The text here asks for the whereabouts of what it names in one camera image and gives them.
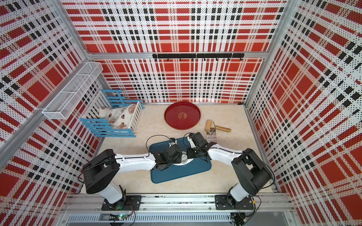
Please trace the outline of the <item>green circuit board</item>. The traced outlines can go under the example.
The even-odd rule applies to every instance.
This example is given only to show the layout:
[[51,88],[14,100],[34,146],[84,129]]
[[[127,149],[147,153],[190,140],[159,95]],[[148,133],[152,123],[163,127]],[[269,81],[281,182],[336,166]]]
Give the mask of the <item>green circuit board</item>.
[[123,221],[129,217],[128,214],[109,214],[109,221]]

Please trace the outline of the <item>black wall hook rail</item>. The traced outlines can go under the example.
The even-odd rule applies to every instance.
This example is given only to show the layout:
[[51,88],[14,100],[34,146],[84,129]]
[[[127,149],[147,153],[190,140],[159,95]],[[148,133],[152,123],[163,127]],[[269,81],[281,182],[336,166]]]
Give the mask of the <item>black wall hook rail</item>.
[[207,58],[243,58],[244,53],[184,53],[184,54],[153,54],[153,59],[207,59]]

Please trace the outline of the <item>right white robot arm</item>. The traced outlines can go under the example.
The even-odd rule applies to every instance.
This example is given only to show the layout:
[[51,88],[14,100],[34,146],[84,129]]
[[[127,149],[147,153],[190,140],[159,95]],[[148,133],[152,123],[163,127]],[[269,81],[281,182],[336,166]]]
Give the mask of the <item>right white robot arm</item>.
[[187,136],[190,147],[187,150],[189,159],[207,158],[233,167],[239,182],[230,188],[227,195],[216,197],[218,210],[241,209],[244,201],[264,188],[270,180],[275,180],[274,173],[254,150],[235,151],[215,142],[208,143],[201,133],[190,133]]

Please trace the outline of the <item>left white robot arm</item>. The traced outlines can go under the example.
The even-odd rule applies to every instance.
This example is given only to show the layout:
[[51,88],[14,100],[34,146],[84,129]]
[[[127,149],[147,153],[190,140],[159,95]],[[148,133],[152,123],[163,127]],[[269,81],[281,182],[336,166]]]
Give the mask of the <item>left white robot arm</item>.
[[107,149],[83,166],[86,193],[101,195],[107,210],[119,210],[129,200],[125,190],[113,183],[117,174],[137,170],[162,171],[187,161],[187,155],[175,143],[165,150],[137,155],[115,154],[113,149]]

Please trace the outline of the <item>blue white toy crib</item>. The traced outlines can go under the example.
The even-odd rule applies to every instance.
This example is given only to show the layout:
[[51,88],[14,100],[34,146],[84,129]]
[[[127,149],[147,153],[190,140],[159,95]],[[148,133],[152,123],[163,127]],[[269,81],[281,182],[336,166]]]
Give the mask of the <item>blue white toy crib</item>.
[[80,121],[96,137],[136,137],[144,105],[128,100],[121,90],[102,89],[83,114]]

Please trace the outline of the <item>round red tray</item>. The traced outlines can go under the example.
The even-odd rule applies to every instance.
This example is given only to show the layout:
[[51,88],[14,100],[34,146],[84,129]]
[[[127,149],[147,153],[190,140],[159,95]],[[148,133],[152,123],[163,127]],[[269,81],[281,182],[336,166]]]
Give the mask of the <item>round red tray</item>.
[[189,130],[195,127],[201,119],[200,109],[191,102],[176,102],[171,104],[164,113],[165,122],[176,130]]

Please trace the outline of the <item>teal plastic tray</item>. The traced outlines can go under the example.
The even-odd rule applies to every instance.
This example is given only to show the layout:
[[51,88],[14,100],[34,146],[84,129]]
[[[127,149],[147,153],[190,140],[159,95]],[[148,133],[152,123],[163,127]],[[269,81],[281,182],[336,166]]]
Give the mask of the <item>teal plastic tray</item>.
[[[187,146],[190,147],[189,141],[187,138],[178,138],[176,139],[177,145],[180,146],[183,152],[187,150]],[[151,153],[156,153],[156,151],[162,151],[169,147],[169,142],[159,142],[152,144],[149,148]],[[159,184],[175,179],[184,178],[187,176],[199,174],[202,172],[209,171],[212,167],[211,160],[204,158],[193,159],[184,165],[172,165],[169,168],[160,171],[160,170],[152,170],[150,172],[151,181],[154,184]]]

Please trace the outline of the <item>white dough piece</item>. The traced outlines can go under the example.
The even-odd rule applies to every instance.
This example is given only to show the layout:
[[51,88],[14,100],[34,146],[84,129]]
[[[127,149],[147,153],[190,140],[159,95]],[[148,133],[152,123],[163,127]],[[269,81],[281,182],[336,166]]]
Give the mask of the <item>white dough piece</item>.
[[189,159],[187,156],[187,152],[183,151],[183,154],[181,156],[181,162],[180,163],[174,163],[176,166],[183,166],[191,163],[194,159]]

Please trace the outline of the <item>baby doll in crib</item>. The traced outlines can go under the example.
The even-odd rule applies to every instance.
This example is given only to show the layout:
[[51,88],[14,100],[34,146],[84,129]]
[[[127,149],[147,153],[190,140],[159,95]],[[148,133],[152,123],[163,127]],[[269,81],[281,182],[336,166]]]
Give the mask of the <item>baby doll in crib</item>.
[[100,107],[98,112],[99,118],[106,119],[113,129],[127,129],[135,109],[136,105],[131,104],[122,108]]

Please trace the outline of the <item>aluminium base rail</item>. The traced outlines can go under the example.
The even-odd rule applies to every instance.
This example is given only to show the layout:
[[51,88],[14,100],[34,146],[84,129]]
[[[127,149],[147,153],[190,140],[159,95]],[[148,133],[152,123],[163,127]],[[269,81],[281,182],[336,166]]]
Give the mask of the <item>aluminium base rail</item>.
[[[260,193],[241,209],[218,210],[216,197],[225,194],[131,194],[119,210],[107,210],[99,195],[71,195],[61,209],[58,226],[242,225],[295,226],[295,210],[285,193]],[[109,221],[109,214],[128,214]]]

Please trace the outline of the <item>wooden rolling pin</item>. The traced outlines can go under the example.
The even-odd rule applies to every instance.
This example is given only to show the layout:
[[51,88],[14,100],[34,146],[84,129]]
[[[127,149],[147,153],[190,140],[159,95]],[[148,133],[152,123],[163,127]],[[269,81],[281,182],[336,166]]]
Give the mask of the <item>wooden rolling pin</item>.
[[221,127],[221,126],[216,126],[214,124],[214,122],[212,120],[207,120],[206,121],[206,127],[205,127],[205,131],[208,135],[212,134],[213,132],[215,132],[216,130],[219,131],[223,131],[223,132],[228,132],[230,133],[232,130],[229,128],[225,128],[225,127]]

